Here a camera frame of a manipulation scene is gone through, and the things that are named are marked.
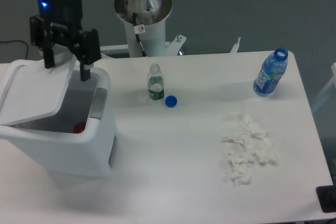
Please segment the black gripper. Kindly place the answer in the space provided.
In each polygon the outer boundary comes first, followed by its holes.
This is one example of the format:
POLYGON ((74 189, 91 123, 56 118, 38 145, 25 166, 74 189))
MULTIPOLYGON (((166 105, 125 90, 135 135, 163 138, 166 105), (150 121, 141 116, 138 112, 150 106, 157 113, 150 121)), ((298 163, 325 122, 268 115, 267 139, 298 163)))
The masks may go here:
POLYGON ((80 61, 80 79, 90 79, 91 65, 101 59, 98 31, 84 30, 82 0, 38 0, 39 15, 30 18, 31 43, 43 53, 46 69, 55 64, 55 44, 64 46, 80 61))

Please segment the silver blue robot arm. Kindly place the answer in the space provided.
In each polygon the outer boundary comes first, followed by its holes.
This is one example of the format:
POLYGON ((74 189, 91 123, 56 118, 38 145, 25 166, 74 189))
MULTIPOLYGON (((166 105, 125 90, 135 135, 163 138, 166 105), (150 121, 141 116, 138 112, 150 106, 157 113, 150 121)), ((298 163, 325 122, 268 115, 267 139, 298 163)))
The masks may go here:
MULTIPOLYGON (((82 0, 37 0, 39 14, 30 18, 30 40, 43 53, 44 66, 53 68, 55 45, 66 47, 80 63, 80 77, 101 58, 98 32, 82 28, 82 0)), ((116 15, 124 23, 131 57, 165 56, 165 22, 172 0, 114 0, 116 15)))

